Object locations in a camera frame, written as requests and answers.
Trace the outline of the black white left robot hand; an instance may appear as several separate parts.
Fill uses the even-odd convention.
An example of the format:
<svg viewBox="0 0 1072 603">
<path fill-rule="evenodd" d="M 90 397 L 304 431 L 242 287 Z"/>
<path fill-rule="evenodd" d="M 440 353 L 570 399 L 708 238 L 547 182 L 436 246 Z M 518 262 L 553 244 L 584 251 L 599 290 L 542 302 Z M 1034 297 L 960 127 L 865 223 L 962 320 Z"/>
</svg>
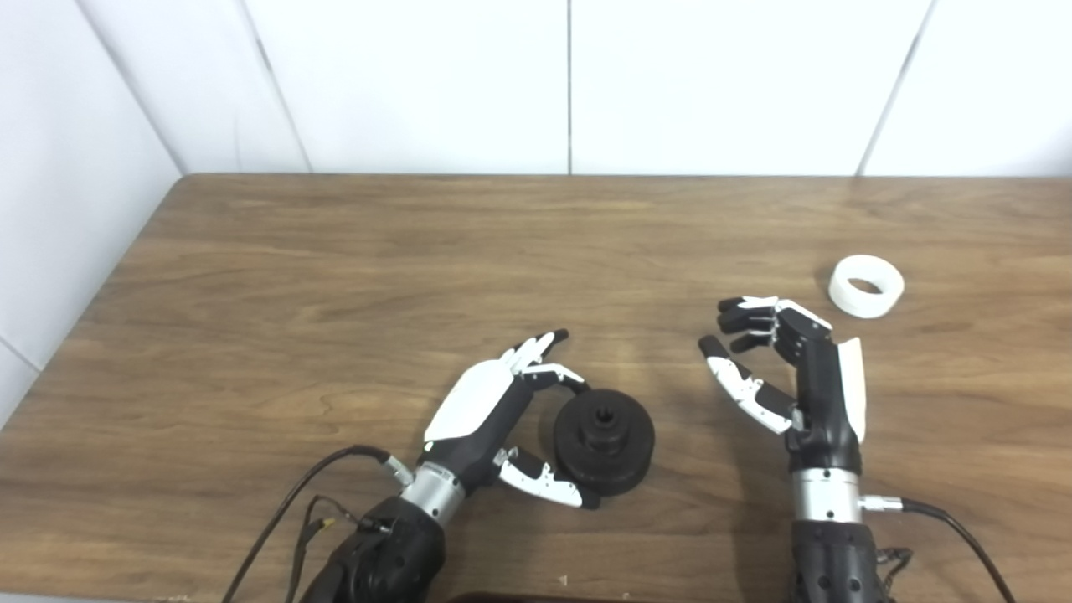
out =
<svg viewBox="0 0 1072 603">
<path fill-rule="evenodd" d="M 566 508 L 600 508 L 600 496 L 559 476 L 528 451 L 507 446 L 540 389 L 559 385 L 574 394 L 590 392 L 574 370 L 545 362 L 569 335 L 566 329 L 545 332 L 467 368 L 425 428 L 425 450 L 413 481 L 399 492 L 402 499 L 441 524 L 472 492 L 495 482 Z"/>
</svg>

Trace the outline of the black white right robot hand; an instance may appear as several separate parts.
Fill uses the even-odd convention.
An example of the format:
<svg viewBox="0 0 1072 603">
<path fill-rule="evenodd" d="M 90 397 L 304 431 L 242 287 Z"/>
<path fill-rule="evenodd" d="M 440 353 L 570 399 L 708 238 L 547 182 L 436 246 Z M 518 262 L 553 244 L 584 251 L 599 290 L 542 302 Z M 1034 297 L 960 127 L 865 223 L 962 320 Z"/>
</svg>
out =
<svg viewBox="0 0 1072 603">
<path fill-rule="evenodd" d="M 736 296 L 717 305 L 717 325 L 729 345 L 705 335 L 698 341 L 709 371 L 751 420 L 784 436 L 790 470 L 863 472 L 866 389 L 861 358 L 832 338 L 822 317 L 778 296 Z M 738 355 L 772 348 L 796 376 L 789 394 L 754 376 Z"/>
</svg>

